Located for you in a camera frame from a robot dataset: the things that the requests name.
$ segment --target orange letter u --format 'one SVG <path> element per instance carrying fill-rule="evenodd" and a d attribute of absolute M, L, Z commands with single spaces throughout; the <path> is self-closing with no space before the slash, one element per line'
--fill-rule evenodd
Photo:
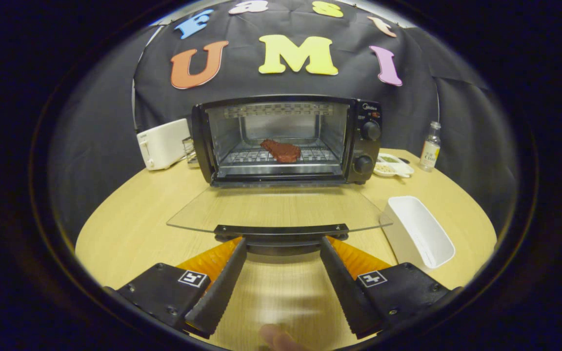
<path fill-rule="evenodd" d="M 207 51 L 207 66 L 201 73 L 190 74 L 190 59 L 197 52 L 196 49 L 183 51 L 170 59 L 172 73 L 170 83 L 177 89 L 189 89 L 205 84 L 216 76 L 221 68 L 222 49 L 229 44 L 226 40 L 213 42 L 203 47 Z"/>

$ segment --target small bottle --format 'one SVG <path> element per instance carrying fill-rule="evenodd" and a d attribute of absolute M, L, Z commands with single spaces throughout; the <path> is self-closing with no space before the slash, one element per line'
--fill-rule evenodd
<path fill-rule="evenodd" d="M 442 141 L 439 139 L 439 129 L 441 128 L 442 125 L 439 122 L 431 122 L 431 130 L 424 141 L 424 148 L 420 157 L 419 166 L 422 171 L 431 172 L 435 168 L 439 149 L 442 146 Z"/>

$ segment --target oven rack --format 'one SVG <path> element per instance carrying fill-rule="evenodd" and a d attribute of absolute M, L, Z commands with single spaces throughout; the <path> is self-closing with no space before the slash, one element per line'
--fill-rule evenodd
<path fill-rule="evenodd" d="M 308 145 L 301 146 L 301 157 L 295 164 L 309 164 L 312 162 L 332 161 L 339 163 L 339 158 L 323 142 L 317 140 Z M 221 162 L 223 165 L 235 164 L 263 164 L 277 162 L 268 150 L 263 147 L 252 147 L 248 144 L 239 144 Z"/>

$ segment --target oven handle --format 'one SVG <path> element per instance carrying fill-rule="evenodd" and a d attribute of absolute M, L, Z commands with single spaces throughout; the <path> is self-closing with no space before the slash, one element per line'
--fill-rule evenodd
<path fill-rule="evenodd" d="M 348 226 L 344 223 L 308 227 L 245 227 L 219 224 L 214 229 L 214 234 L 220 242 L 244 237 L 247 239 L 247 250 L 253 254 L 290 256 L 318 251 L 321 238 L 325 235 L 337 240 L 346 240 L 348 231 Z"/>

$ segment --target oven knob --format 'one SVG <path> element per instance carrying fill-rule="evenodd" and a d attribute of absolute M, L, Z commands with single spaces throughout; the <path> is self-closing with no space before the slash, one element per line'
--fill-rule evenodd
<path fill-rule="evenodd" d="M 367 140 L 377 140 L 381 137 L 381 127 L 375 122 L 366 122 L 361 129 L 361 136 Z"/>
<path fill-rule="evenodd" d="M 355 171 L 359 174 L 369 174 L 372 172 L 374 164 L 370 156 L 360 156 L 355 159 Z"/>

